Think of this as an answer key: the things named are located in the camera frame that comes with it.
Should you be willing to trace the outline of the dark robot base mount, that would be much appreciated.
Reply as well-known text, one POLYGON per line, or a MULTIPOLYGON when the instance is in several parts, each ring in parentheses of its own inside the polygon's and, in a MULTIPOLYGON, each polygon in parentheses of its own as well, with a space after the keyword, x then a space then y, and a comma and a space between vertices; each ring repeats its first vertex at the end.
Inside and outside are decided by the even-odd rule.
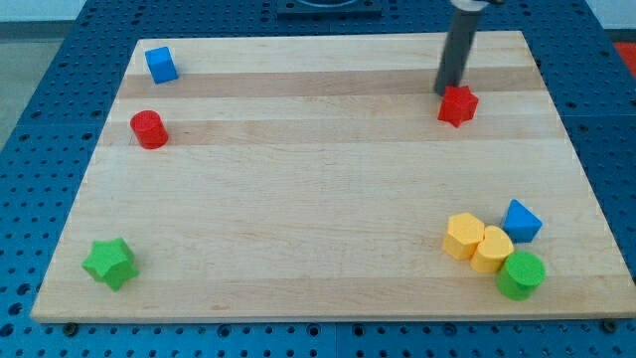
POLYGON ((279 18, 380 16, 383 0, 277 0, 279 18))

